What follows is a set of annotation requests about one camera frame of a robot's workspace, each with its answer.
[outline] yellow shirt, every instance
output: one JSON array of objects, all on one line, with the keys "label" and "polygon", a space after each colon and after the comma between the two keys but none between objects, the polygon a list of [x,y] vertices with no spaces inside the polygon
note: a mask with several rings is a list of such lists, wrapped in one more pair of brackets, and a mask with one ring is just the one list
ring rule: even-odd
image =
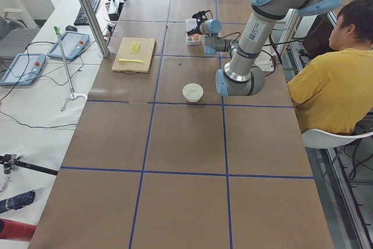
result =
[{"label": "yellow shirt", "polygon": [[313,59],[288,83],[302,132],[351,134],[373,108],[373,52],[347,48]]}]

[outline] bowl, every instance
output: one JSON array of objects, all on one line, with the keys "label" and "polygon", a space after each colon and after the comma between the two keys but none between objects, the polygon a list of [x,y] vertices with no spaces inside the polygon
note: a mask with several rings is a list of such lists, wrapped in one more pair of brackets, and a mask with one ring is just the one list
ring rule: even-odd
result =
[{"label": "bowl", "polygon": [[182,88],[182,95],[188,102],[197,102],[203,95],[203,88],[196,84],[190,83]]}]

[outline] person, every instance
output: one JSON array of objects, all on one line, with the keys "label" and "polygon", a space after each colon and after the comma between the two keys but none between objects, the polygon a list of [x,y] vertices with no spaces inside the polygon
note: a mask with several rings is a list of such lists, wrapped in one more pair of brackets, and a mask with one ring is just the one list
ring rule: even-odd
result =
[{"label": "person", "polygon": [[373,108],[373,0],[354,0],[338,13],[327,52],[287,85],[301,132],[318,128],[350,135]]}]

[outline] black mouse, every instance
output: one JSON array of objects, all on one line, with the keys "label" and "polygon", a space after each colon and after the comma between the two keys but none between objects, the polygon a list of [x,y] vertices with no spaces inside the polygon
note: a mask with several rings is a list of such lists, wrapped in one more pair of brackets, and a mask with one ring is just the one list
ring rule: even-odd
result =
[{"label": "black mouse", "polygon": [[68,25],[65,28],[66,31],[78,31],[78,29],[75,26]]}]

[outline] black keyboard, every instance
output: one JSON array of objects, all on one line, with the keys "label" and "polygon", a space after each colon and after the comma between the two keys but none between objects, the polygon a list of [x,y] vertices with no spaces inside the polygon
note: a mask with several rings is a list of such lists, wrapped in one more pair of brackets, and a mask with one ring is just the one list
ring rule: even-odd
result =
[{"label": "black keyboard", "polygon": [[[98,7],[100,6],[100,1],[101,0],[89,0],[91,7],[95,13],[97,12]],[[88,24],[89,23],[88,23],[86,14],[84,13],[83,8],[80,7],[79,13],[76,16],[76,19],[74,22],[74,26],[87,26]]]}]

